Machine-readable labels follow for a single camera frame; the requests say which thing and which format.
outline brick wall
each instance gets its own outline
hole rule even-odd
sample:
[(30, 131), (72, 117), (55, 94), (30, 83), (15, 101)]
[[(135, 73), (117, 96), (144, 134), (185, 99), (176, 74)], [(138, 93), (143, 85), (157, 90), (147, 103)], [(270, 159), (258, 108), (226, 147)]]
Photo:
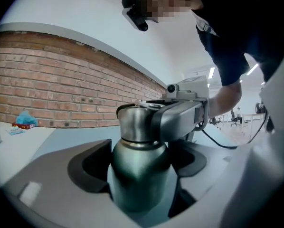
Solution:
[(93, 47), (42, 33), (0, 33), (0, 121), (14, 122), (25, 109), (43, 127), (113, 126), (117, 107), (164, 92)]

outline ceiling light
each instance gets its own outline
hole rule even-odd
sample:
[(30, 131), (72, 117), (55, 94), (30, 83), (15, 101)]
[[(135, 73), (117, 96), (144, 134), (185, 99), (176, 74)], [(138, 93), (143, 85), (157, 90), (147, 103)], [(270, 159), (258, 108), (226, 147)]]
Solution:
[(215, 71), (215, 68), (214, 68), (214, 67), (211, 67), (211, 68), (210, 68), (210, 71), (209, 71), (209, 75), (208, 75), (208, 78), (209, 78), (209, 79), (213, 77), (214, 71)]
[(255, 64), (255, 66), (254, 67), (252, 67), (252, 69), (250, 70), (250, 71), (248, 71), (248, 73), (246, 74), (246, 75), (250, 75), (254, 70), (255, 70), (255, 68), (257, 68), (258, 67), (258, 63), (256, 63)]

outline metal thermos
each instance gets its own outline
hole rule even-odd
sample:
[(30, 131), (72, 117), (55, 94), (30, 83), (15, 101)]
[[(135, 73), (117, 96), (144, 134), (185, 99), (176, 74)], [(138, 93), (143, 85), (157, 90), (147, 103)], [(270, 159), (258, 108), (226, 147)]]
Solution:
[(124, 211), (147, 211), (162, 199), (170, 167), (165, 143), (150, 131), (160, 105), (144, 104), (118, 112), (121, 139), (113, 150), (114, 202)]

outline white table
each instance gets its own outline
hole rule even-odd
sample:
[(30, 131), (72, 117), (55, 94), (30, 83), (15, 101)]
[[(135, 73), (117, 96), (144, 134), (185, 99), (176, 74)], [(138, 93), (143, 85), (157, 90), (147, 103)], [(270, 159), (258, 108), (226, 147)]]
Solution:
[(264, 115), (263, 113), (260, 113), (260, 114), (243, 114), (242, 115), (242, 126), (241, 126), (241, 132), (243, 132), (243, 127), (244, 127), (244, 124), (245, 124), (245, 117), (251, 117), (251, 133), (250, 133), (250, 137), (252, 137), (252, 130), (253, 130), (253, 118), (255, 116), (259, 116), (259, 120), (263, 120), (264, 119)]
[(227, 122), (228, 122), (228, 114), (222, 114), (221, 117), (222, 117), (222, 125), (224, 126), (224, 117), (227, 117)]
[(10, 135), (10, 123), (0, 122), (0, 186), (25, 167), (55, 128), (34, 127), (24, 133)]

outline blue plastic bag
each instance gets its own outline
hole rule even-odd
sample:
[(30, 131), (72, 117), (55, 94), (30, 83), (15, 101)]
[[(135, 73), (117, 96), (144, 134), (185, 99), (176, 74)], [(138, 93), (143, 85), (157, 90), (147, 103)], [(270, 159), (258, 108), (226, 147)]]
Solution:
[(34, 124), (36, 127), (38, 126), (38, 121), (35, 117), (30, 116), (28, 111), (23, 111), (17, 116), (16, 120), (17, 124)]

